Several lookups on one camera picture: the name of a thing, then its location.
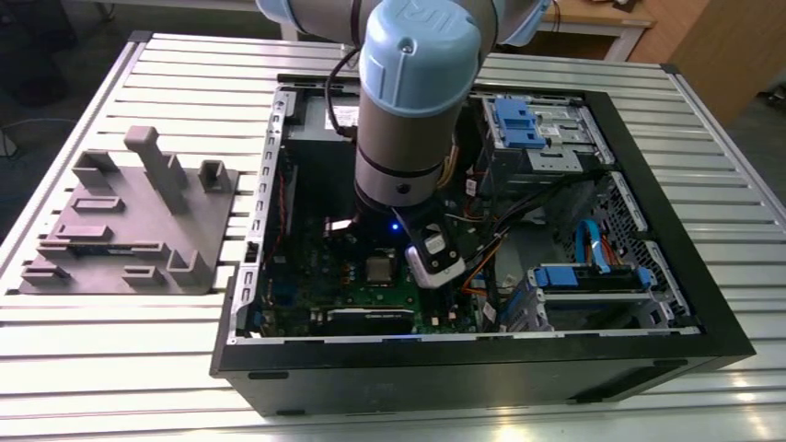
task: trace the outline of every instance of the black computer chassis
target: black computer chassis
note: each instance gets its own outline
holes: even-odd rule
[[[475,90],[524,92],[516,87],[479,86]],[[650,235],[701,319],[697,325],[702,333],[569,339],[499,336],[439,343],[411,340],[327,344],[312,340],[227,345],[230,286],[210,374],[228,380],[260,414],[404,412],[619,401],[689,372],[718,369],[755,354],[609,95],[530,87],[526,91],[583,97],[635,195]]]

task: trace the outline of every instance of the floor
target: floor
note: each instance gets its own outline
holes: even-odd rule
[[[0,92],[0,125],[28,118],[77,120],[135,29],[279,38],[278,27],[260,14],[247,12],[117,6],[115,20],[103,23],[91,4],[65,3],[65,8],[80,39],[75,50],[55,57],[69,81],[69,96],[51,106],[27,109]],[[13,161],[0,158],[0,241],[39,185],[69,130],[67,122],[41,122],[8,130],[21,155]],[[771,109],[763,100],[755,100],[729,132],[775,194],[786,201],[786,175],[779,173],[786,162],[786,111]]]

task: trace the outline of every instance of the aluminum table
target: aluminum table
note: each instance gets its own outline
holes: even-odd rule
[[[492,55],[479,82],[609,92],[758,355],[621,403],[263,419],[208,376],[223,291],[252,204],[276,75],[326,75],[336,45],[137,32],[0,248],[0,436],[159,440],[769,440],[786,437],[786,211],[661,66]],[[153,125],[184,167],[242,171],[206,296],[19,294],[69,198],[77,153]]]

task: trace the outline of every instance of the red wire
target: red wire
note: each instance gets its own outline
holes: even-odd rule
[[[270,258],[275,255],[276,250],[279,249],[279,245],[282,245],[282,241],[284,240],[284,233],[286,233],[286,205],[284,205],[284,175],[279,172],[279,223],[282,225],[282,230],[279,231],[279,237],[275,240],[275,244],[272,245],[272,250],[270,251],[270,255],[266,260],[262,262],[263,267],[268,265]]]

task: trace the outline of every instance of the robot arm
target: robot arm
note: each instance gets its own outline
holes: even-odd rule
[[[402,221],[423,287],[466,268],[447,233],[424,233],[462,103],[494,45],[530,42],[550,1],[256,0],[274,21],[362,48],[355,188]]]

